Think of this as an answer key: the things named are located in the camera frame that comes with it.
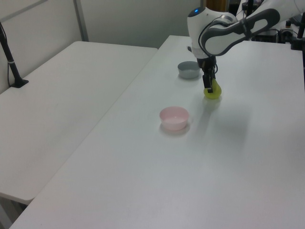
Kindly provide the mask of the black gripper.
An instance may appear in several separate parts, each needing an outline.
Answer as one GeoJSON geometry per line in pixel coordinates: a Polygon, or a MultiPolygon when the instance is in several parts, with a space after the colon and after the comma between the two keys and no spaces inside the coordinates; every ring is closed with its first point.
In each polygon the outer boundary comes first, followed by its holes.
{"type": "Polygon", "coordinates": [[[203,71],[203,84],[204,89],[207,93],[213,92],[212,80],[215,79],[215,68],[216,68],[216,57],[210,56],[204,59],[197,58],[198,66],[203,71]]]}

